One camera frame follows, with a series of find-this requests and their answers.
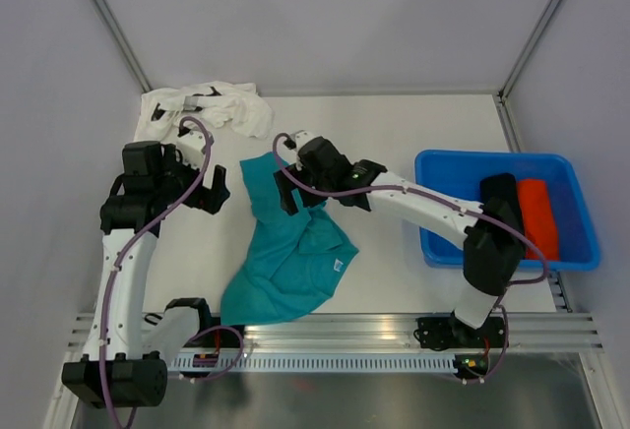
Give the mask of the teal t-shirt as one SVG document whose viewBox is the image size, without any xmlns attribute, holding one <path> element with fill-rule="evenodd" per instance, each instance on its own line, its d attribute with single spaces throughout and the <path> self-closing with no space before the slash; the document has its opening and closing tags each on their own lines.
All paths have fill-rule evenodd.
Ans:
<svg viewBox="0 0 630 429">
<path fill-rule="evenodd" d="M 220 300 L 226 326 L 272 325 L 304 317 L 332 298 L 358 254 L 322 206 L 289 215 L 271 153 L 240 162 L 256 219 L 245 261 Z"/>
</svg>

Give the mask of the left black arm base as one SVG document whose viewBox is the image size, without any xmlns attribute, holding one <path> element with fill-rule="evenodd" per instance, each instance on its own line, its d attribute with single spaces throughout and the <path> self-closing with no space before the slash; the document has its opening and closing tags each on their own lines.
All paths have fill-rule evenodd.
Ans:
<svg viewBox="0 0 630 429">
<path fill-rule="evenodd" d="M 244 325 L 225 326 L 220 318 L 211 318 L 203 324 L 192 342 L 198 347 L 209 348 L 219 352 L 223 349 L 237 349 L 240 347 L 240 338 L 244 337 Z"/>
</svg>

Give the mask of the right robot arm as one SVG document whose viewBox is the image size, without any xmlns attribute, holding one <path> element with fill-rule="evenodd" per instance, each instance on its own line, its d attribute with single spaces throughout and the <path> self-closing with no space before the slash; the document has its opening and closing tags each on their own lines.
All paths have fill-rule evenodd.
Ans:
<svg viewBox="0 0 630 429">
<path fill-rule="evenodd" d="M 449 332 L 461 345 L 483 336 L 487 318 L 526 251 L 525 236 L 508 202 L 451 197 L 417 185 L 378 162 L 351 162 L 331 141 L 307 131 L 276 135 L 272 152 L 280 147 L 292 155 L 290 163 L 280 163 L 274 175 L 287 214 L 335 200 L 346 208 L 402 219 L 461 250 L 464 285 Z"/>
</svg>

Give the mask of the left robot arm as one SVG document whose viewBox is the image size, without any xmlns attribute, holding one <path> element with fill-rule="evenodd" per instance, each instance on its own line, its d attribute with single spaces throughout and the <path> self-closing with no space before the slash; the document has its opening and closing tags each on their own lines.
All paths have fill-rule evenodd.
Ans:
<svg viewBox="0 0 630 429">
<path fill-rule="evenodd" d="M 61 374 L 62 384 L 92 407 L 159 405 L 168 364 L 188 342 L 203 346 L 214 337 L 201 297 L 172 299 L 158 323 L 143 330 L 148 271 L 165 213 L 185 206 L 215 215 L 230 196 L 223 166 L 215 165 L 211 187 L 200 177 L 210 165 L 210 146 L 190 133 L 122 150 L 123 171 L 99 211 L 103 263 L 93 323 L 79 361 L 64 364 Z"/>
</svg>

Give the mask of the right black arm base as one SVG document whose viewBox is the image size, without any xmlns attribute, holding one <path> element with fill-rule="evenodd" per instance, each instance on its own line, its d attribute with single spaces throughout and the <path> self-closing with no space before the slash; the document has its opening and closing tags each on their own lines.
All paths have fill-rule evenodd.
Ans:
<svg viewBox="0 0 630 429">
<path fill-rule="evenodd" d="M 489 317 L 480 328 L 473 329 L 454 316 L 421 317 L 416 319 L 413 336 L 421 348 L 434 351 L 501 348 L 506 324 L 503 318 Z"/>
</svg>

